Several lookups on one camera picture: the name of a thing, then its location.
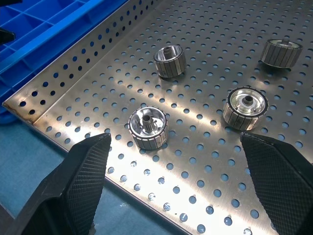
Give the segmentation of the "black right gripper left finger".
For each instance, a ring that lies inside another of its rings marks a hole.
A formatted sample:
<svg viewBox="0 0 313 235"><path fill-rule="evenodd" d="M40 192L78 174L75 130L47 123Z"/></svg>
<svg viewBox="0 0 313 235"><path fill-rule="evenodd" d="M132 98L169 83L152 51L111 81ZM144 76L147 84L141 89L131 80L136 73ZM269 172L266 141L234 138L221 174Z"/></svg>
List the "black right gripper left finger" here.
<svg viewBox="0 0 313 235"><path fill-rule="evenodd" d="M72 146L16 218L0 215L0 235L88 235L102 194L111 135Z"/></svg>

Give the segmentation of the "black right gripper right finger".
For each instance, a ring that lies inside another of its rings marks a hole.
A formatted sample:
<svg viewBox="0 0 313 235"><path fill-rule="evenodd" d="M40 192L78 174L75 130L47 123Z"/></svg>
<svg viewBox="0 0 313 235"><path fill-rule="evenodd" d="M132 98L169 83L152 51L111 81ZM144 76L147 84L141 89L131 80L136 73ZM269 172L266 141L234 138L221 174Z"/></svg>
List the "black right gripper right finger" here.
<svg viewBox="0 0 313 235"><path fill-rule="evenodd" d="M292 145L240 135L256 195L279 235L313 235L313 164Z"/></svg>

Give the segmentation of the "perforated metal tray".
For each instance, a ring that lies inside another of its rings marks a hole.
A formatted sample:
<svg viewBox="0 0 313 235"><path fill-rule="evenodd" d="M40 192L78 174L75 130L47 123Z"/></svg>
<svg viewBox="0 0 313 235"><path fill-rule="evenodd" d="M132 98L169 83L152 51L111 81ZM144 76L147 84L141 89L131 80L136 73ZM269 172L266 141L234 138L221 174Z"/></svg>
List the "perforated metal tray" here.
<svg viewBox="0 0 313 235"><path fill-rule="evenodd" d="M261 62L269 39L303 46L290 69ZM155 53L181 46L186 70L160 77ZM230 90L268 99L253 133L313 163L313 0L128 0L4 102L65 151L110 132L107 179L191 235L278 235L259 202L239 133L222 117ZM168 140L139 148L131 114L156 106Z"/></svg>

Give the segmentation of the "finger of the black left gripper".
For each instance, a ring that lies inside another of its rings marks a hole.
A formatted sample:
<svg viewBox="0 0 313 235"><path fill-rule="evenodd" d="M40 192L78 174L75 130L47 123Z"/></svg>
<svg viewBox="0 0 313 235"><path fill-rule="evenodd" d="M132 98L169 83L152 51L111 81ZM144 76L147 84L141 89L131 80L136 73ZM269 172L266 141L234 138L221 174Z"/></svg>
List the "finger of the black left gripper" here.
<svg viewBox="0 0 313 235"><path fill-rule="evenodd" d="M0 45L14 41L15 38L16 38L16 35L14 32L8 31L0 27Z"/></svg>

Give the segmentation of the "blue compartment tray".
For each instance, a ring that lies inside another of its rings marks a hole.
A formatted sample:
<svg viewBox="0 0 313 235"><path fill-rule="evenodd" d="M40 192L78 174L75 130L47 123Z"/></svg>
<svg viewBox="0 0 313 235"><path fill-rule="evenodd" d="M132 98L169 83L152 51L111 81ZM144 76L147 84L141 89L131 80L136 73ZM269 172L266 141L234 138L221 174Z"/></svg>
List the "blue compartment tray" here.
<svg viewBox="0 0 313 235"><path fill-rule="evenodd" d="M127 0L0 0L0 124L15 120L2 103Z"/></svg>

